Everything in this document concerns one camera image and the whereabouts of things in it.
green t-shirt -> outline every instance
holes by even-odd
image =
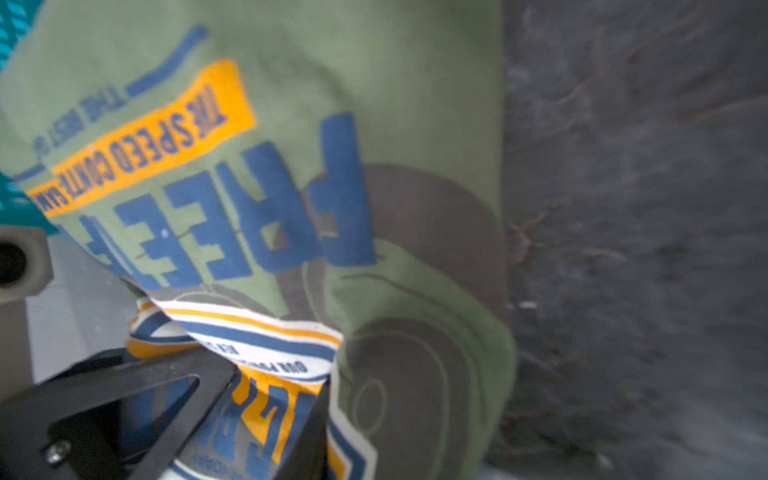
[[[134,356],[197,341],[243,373],[168,478],[268,478],[328,378],[330,477],[473,476],[515,371],[500,11],[41,10],[0,74],[0,168],[142,292]]]

blue lettering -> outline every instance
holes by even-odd
[[[133,150],[131,150],[131,153],[136,158],[139,159],[139,163],[136,164],[137,167],[142,168],[142,167],[146,167],[149,164],[149,162],[147,162],[147,158],[144,156],[144,152],[141,151],[141,147],[139,146],[138,142],[136,142],[136,140],[132,136],[126,135],[125,137],[123,137],[123,142],[133,147]]]
[[[267,142],[244,151],[242,156],[266,199],[255,201],[243,190],[226,163],[218,164],[216,172],[237,209],[240,229],[259,266],[267,272],[278,273],[319,257],[322,247],[315,229],[275,146]],[[261,230],[275,222],[280,223],[288,246],[272,251]]]
[[[58,191],[58,188],[56,187],[50,187],[48,188],[48,196],[51,197],[51,199],[55,202],[55,198],[58,198],[61,201],[61,204],[63,205],[69,205],[69,200],[67,200],[67,197],[65,197],[60,191]]]
[[[299,392],[299,396],[296,397],[296,406],[293,408],[293,423],[290,426],[290,433],[286,440],[286,446],[283,448],[283,458],[290,454],[293,449],[293,444],[299,438],[299,434],[304,428],[306,423],[306,417],[309,416],[312,405],[315,403],[316,397],[309,393]]]
[[[83,184],[83,188],[85,191],[89,191],[93,189],[93,184],[91,183],[91,178],[88,177],[88,175],[85,173],[85,170],[83,170],[83,166],[80,164],[75,164],[72,167],[72,170],[74,171],[74,174],[78,176],[80,179],[80,182]]]
[[[169,155],[179,153],[179,147],[176,145],[176,141],[174,140],[174,136],[170,133],[168,125],[164,121],[160,121],[159,124],[162,132],[160,138],[158,138],[160,146],[165,150],[165,153]]]
[[[101,235],[101,238],[104,239],[105,245],[109,245],[109,249],[112,249],[112,251],[115,252],[115,254],[120,257],[120,260],[122,262],[122,265],[125,265],[128,268],[128,271],[131,272],[132,277],[138,283],[141,285],[141,288],[144,290],[159,290],[160,284],[157,282],[157,280],[152,275],[144,275],[142,272],[139,271],[138,268],[128,259],[128,256],[123,252],[123,250],[118,247],[118,245],[112,240],[112,237],[110,237],[109,233],[104,229],[104,227],[98,223],[98,220],[96,220],[96,217],[80,217],[81,223],[83,223],[82,219],[87,219],[93,224],[94,230],[97,232],[96,235]]]
[[[104,185],[104,179],[101,178],[101,172],[96,168],[96,164],[90,157],[86,157],[83,160],[83,165],[85,166],[85,170],[88,172],[88,175],[94,179],[94,182],[99,187]]]
[[[336,218],[338,236],[320,240],[326,260],[334,266],[373,265],[376,254],[353,116],[338,114],[323,120],[320,142],[328,177],[310,183],[309,194],[318,212]]]
[[[104,156],[104,154],[98,150],[94,152],[94,164],[103,165],[104,172],[101,173],[101,176],[106,178],[107,181],[114,182],[114,172],[112,171],[112,166],[109,164],[109,162],[107,162],[107,158]]]
[[[217,474],[219,478],[228,478],[229,480],[242,480],[243,478],[240,473],[235,471],[234,467],[231,465],[225,465],[218,458],[195,453],[192,455],[192,462],[208,472]]]
[[[219,111],[214,90],[210,85],[205,85],[203,91],[187,104],[187,110],[194,118],[194,124],[197,126],[197,137],[201,140],[214,128],[227,121],[227,118]]]
[[[35,137],[32,141],[32,150],[35,151],[35,156],[38,161],[41,161],[46,155],[51,153],[51,149],[48,148],[48,142],[45,141],[45,137]]]
[[[267,365],[266,363],[262,362],[262,363],[259,363],[259,368],[262,370],[266,370],[267,372],[278,373],[277,367],[275,367],[274,363]]]
[[[250,276],[251,269],[232,231],[232,226],[227,220],[214,182],[208,172],[200,172],[192,177],[167,185],[165,193],[174,208],[181,208],[194,203],[200,204],[207,220],[190,227],[190,232],[197,240],[198,245],[218,245],[221,249],[223,258],[207,263],[208,270],[214,280]]]
[[[235,403],[234,399],[230,398],[230,404],[224,410],[219,421],[219,428],[214,436],[214,451],[221,458],[226,458],[230,462],[235,459],[235,435],[237,434],[237,425],[240,423],[240,416],[253,403],[258,392],[259,390],[253,385],[253,381],[249,381],[248,398],[243,400],[243,403]]]
[[[118,93],[115,91],[113,86],[110,85],[109,87],[107,87],[107,93],[109,94],[112,100],[112,103],[109,104],[110,111],[119,110],[123,108],[123,106],[125,106],[125,104],[127,103],[125,100],[120,98],[120,95],[118,95]]]
[[[170,116],[170,124],[174,126],[174,130],[184,136],[184,139],[181,141],[181,146],[189,148],[194,143],[194,139],[192,138],[190,131],[182,125],[184,120],[184,116],[180,113],[174,113]]]
[[[85,124],[83,124],[83,120],[77,111],[72,108],[64,116],[53,122],[53,126],[48,130],[48,134],[54,147],[60,147],[84,129]]]
[[[77,177],[73,175],[72,170],[67,169],[67,177],[69,177],[69,181],[74,185],[74,195],[72,195],[72,198],[80,197],[85,193],[83,187],[78,183]]]
[[[60,203],[58,202],[58,199],[54,194],[51,193],[51,189],[47,189],[45,192],[45,196],[48,197],[48,199],[53,203],[56,207],[60,207]]]
[[[90,235],[92,239],[90,242],[85,244],[85,247],[88,248],[91,253],[93,253],[94,257],[104,255],[107,257],[107,261],[109,263],[103,263],[98,258],[96,260],[107,267],[107,270],[111,271],[115,275],[127,276],[128,272],[126,272],[125,268],[120,265],[117,257],[114,256],[112,250],[109,249],[106,242],[104,242],[104,239],[101,237],[101,234],[98,231],[98,227],[96,227],[96,220],[85,216],[80,217],[79,220],[83,228],[85,228],[85,231],[88,232],[88,235]]]
[[[175,265],[175,271],[163,273],[170,286],[185,288],[203,282],[151,195],[143,195],[117,205],[114,212],[126,227],[144,223],[155,235],[152,240],[142,242],[141,247],[152,260],[168,258]]]
[[[270,427],[266,431],[266,442],[264,447],[259,448],[256,444],[248,445],[248,457],[245,465],[245,472],[256,478],[269,478],[270,465],[272,464],[272,454],[275,452],[277,439],[280,437],[280,427],[283,426],[283,417],[288,409],[288,392],[278,386],[270,385],[270,399],[266,401],[264,410],[261,411],[261,418],[270,420]]]
[[[158,161],[163,157],[163,154],[160,152],[160,150],[157,148],[157,145],[154,143],[154,139],[152,138],[152,135],[149,133],[149,130],[146,128],[141,128],[140,130],[136,131],[136,135],[138,137],[143,137],[147,144],[145,145],[150,152],[152,152],[152,158],[150,160],[152,161]]]
[[[216,405],[214,405],[208,415],[206,415],[205,420],[203,420],[203,423],[200,425],[200,427],[197,428],[197,431],[194,434],[194,441],[198,445],[208,445],[208,441],[210,440],[211,434],[214,432],[214,426],[217,424],[219,415],[221,415],[221,411],[224,410],[224,407],[228,402],[232,401],[232,392],[234,392],[235,388],[240,384],[242,379],[243,374],[240,373],[240,370],[236,370],[235,378],[232,379],[232,382],[230,382],[229,386],[224,390],[219,399],[216,401]]]
[[[114,158],[114,162],[118,164],[120,170],[126,174],[134,171],[134,165],[131,163],[131,159],[128,158],[128,154],[125,153],[125,150],[123,150],[123,147],[118,142],[113,141],[109,144],[109,153],[112,154],[112,158]]]
[[[74,190],[72,190],[72,186],[69,184],[67,177],[65,177],[63,174],[56,175],[56,177],[58,178],[59,186],[64,188],[70,197],[75,198],[76,195],[74,194]]]
[[[53,210],[53,205],[51,205],[51,202],[48,201],[48,198],[45,197],[45,194],[35,194],[32,197],[32,201],[34,201],[35,205],[37,205],[38,208],[44,212]]]
[[[91,123],[95,123],[104,115],[107,107],[107,99],[104,98],[104,92],[98,91],[80,100],[80,106],[85,112],[85,116]]]

dark gray background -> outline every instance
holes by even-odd
[[[767,29],[765,0],[507,2],[493,465],[768,478]]]

yellow banner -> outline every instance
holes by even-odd
[[[104,135],[27,190],[46,217],[76,210],[213,150],[256,127],[237,64],[206,67],[176,101]]]

teal basket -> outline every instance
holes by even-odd
[[[0,0],[0,72],[11,57],[13,48],[32,27],[41,0]],[[44,228],[48,234],[56,233],[56,227],[40,213],[40,210],[0,174],[0,225],[21,225]]]

